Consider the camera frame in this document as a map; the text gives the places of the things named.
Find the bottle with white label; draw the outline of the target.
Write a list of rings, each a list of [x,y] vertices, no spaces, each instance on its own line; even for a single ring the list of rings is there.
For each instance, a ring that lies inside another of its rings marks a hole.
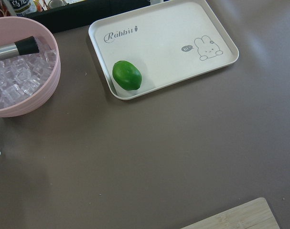
[[[24,16],[26,14],[37,12],[33,0],[8,0],[8,9],[13,16]]]

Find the steel muddler with black tip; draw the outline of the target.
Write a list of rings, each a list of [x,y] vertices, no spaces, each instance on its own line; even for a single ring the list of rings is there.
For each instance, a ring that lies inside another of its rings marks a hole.
[[[0,61],[22,55],[39,53],[39,47],[33,36],[0,46]]]

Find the clear ice cubes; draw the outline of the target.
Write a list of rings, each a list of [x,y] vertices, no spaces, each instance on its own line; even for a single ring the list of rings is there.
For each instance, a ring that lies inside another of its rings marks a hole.
[[[34,95],[50,78],[58,51],[43,37],[16,41],[14,56],[0,60],[0,109]]]

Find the black storage box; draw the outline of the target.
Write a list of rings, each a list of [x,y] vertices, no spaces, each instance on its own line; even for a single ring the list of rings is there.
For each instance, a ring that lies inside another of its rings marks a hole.
[[[97,20],[149,5],[149,0],[85,0],[30,13],[25,17],[41,23],[50,32],[56,33],[87,26]]]

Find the bamboo cutting board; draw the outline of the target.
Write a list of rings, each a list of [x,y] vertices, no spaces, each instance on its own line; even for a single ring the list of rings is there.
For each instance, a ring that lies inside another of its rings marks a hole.
[[[191,225],[186,229],[278,229],[265,198],[257,198]]]

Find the green lime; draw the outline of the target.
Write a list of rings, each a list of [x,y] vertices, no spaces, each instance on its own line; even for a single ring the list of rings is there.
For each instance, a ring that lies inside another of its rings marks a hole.
[[[138,68],[128,61],[118,61],[113,65],[112,76],[117,84],[126,91],[138,90],[142,75]]]

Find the pink ribbed bowl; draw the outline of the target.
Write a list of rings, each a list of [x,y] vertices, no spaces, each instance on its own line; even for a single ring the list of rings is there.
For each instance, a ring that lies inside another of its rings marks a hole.
[[[58,44],[54,35],[41,23],[25,17],[9,16],[0,18],[0,46],[34,36],[42,37],[57,52],[51,75],[33,95],[10,107],[0,109],[0,117],[15,117],[27,114],[42,106],[55,92],[61,74]]]

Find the white rabbit print tray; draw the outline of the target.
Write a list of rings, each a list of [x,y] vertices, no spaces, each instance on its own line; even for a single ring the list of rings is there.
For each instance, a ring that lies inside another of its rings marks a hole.
[[[239,51],[205,0],[170,0],[97,20],[88,34],[111,93],[130,100],[233,64]],[[118,61],[142,75],[127,91],[112,76]]]

